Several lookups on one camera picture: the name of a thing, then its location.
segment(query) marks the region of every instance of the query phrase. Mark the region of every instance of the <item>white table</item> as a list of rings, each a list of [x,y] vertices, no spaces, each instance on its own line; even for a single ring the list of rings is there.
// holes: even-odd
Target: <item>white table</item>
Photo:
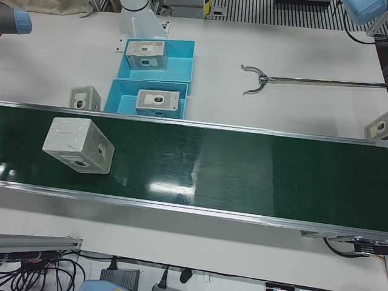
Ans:
[[[0,37],[0,99],[67,106],[71,87],[94,85],[105,104],[121,60],[119,15],[32,13],[33,33]],[[343,32],[170,19],[169,38],[196,41],[187,119],[293,132],[363,137],[388,111],[387,92],[268,84],[242,96],[257,76],[383,82],[374,47]],[[356,34],[366,40],[363,33]],[[0,189],[0,233],[78,236],[83,248],[197,269],[331,290],[387,287],[377,259],[344,259],[320,239],[274,229],[158,210],[25,195]]]

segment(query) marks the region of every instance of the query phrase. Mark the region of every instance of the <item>metal rod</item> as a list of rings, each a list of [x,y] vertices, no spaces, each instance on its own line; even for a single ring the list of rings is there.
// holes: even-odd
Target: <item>metal rod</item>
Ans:
[[[303,79],[303,78],[283,78],[283,77],[268,77],[262,70],[256,67],[246,67],[241,65],[241,70],[245,72],[253,72],[259,76],[259,87],[254,90],[248,90],[245,94],[257,94],[267,83],[278,84],[301,84],[301,85],[325,85],[325,86],[341,86],[341,87],[359,87],[359,88],[384,88],[388,89],[386,83],[375,82],[359,82],[359,81],[333,81],[325,79]]]
[[[269,83],[279,84],[307,84],[307,85],[328,85],[328,86],[343,86],[343,87],[366,87],[366,88],[387,88],[388,84],[374,83],[374,82],[356,82],[356,81],[331,81],[323,79],[302,79],[302,78],[283,78],[283,77],[269,77]]]

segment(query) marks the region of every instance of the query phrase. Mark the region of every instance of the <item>small gray camera box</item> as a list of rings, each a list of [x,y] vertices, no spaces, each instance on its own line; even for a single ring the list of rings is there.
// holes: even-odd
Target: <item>small gray camera box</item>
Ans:
[[[140,270],[108,270],[102,269],[99,276],[100,280],[115,283],[130,291],[138,291]]]
[[[125,56],[132,70],[167,68],[167,49],[164,41],[130,41]]]
[[[72,88],[69,107],[80,110],[100,111],[101,97],[93,86]]]
[[[179,92],[139,90],[136,111],[140,115],[179,118]]]
[[[88,118],[54,118],[43,151],[78,173],[108,174],[115,147]]]
[[[365,138],[388,139],[388,112],[365,126]]]

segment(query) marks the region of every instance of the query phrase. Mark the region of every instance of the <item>blue plastic bin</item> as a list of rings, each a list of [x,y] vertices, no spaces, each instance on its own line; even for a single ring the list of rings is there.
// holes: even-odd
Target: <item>blue plastic bin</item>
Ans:
[[[136,111],[136,99],[140,89],[179,91],[179,106],[181,108],[179,118],[184,118],[187,84],[174,82],[115,79],[112,82],[104,111],[138,115]]]
[[[136,79],[162,82],[181,82],[188,85],[187,94],[191,93],[193,78],[194,41],[180,41],[172,39],[129,39],[125,46],[127,50],[130,41],[165,41],[167,50],[166,70],[132,70],[123,53],[119,73],[119,79]]]

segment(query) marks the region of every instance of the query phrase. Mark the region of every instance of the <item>package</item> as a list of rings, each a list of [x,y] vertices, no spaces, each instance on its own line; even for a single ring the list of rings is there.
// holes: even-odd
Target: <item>package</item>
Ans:
[[[345,10],[356,25],[379,18],[387,10],[387,0],[344,0]]]
[[[136,111],[140,115],[179,118],[179,92],[159,90],[139,90]]]
[[[93,86],[72,88],[69,107],[80,110],[101,110],[101,97]]]
[[[85,280],[78,291],[129,291],[112,282],[104,280]]]
[[[388,112],[365,126],[365,138],[388,139]]]
[[[108,174],[115,147],[88,118],[54,118],[43,151],[78,173]]]
[[[130,41],[125,56],[132,70],[167,68],[167,49],[164,41]]]

